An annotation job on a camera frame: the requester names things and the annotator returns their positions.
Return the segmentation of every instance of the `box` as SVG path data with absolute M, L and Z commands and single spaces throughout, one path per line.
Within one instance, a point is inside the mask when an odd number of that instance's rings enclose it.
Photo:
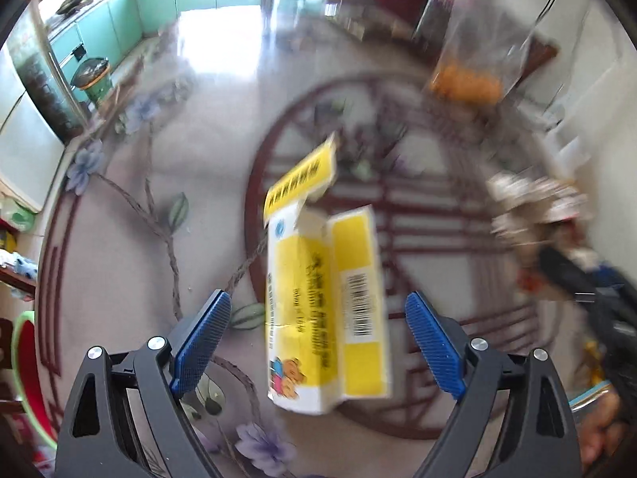
M 307 206 L 336 179 L 330 137 L 266 196 L 268 395 L 320 414 L 391 393 L 387 313 L 371 207 L 332 217 Z

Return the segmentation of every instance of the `floor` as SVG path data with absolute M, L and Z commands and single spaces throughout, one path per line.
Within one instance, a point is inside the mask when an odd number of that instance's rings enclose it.
M 489 234 L 492 211 L 472 146 L 475 131 L 465 117 L 422 96 L 428 71 L 408 55 L 355 43 L 313 18 L 280 16 L 265 24 L 256 7 L 192 11 L 149 50 L 156 54 L 147 56 L 127 133 L 103 135 L 103 177 L 93 176 L 81 196 L 61 192 L 43 247 L 37 349 L 52 423 L 61 421 L 88 348 L 133 350 L 175 325 L 175 271 L 166 244 L 149 228 L 152 216 L 162 223 L 186 196 L 189 211 L 173 242 L 178 305 L 193 314 L 256 250 L 267 188 L 342 129 L 347 148 L 364 151 L 371 162 L 350 164 L 317 206 L 329 212 L 374 206 L 393 399 L 349 403 L 320 417 L 288 413 L 267 399 L 262 328 L 228 330 L 216 354 L 255 383 L 264 428 L 284 431 L 296 446 L 290 473 L 412 476 L 452 403 L 436 392 L 408 335 L 401 315 L 407 292 L 425 289 L 440 312 L 511 352 L 543 343 L 556 311 L 516 292 L 515 262 Z M 343 114 L 333 111 L 337 104 Z M 155 214 L 130 205 L 149 210 L 145 180 Z M 257 257 L 234 291 L 233 308 L 263 302 L 264 290 L 264 261 Z M 578 321 L 565 306 L 551 348 L 567 385 Z M 250 396 L 220 366 L 210 363 L 207 373 L 225 394 L 225 407 L 218 427 L 195 400 L 203 413 L 195 425 L 223 448 L 219 429 L 234 442 L 237 426 L 254 421 Z M 473 469 L 486 465 L 497 428 L 489 427 Z M 140 437 L 152 452 L 147 430 Z M 224 476 L 241 476 L 225 453 L 212 455 L 215 464 Z

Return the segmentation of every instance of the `trash can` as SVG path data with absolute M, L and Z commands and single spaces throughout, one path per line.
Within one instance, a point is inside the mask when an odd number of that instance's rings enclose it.
M 108 59 L 91 57 L 75 70 L 71 84 L 86 92 L 88 100 L 99 107 L 106 94 L 113 88 L 110 71 Z

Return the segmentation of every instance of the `blue gripper pad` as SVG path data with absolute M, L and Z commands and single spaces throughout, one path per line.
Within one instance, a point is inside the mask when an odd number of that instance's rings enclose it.
M 170 391 L 180 399 L 196 388 L 230 322 L 230 295 L 216 290 L 190 324 L 174 354 Z
M 411 293 L 404 304 L 407 324 L 422 355 L 442 391 L 460 400 L 466 390 L 463 360 L 436 318 L 436 314 L 418 293 Z

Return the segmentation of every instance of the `white refrigerator door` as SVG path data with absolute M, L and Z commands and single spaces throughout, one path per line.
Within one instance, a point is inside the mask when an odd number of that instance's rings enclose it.
M 0 127 L 6 121 L 15 103 L 24 93 L 24 85 L 15 71 L 6 44 L 0 49 Z
M 40 212 L 64 145 L 24 93 L 0 129 L 0 180 L 33 212 Z

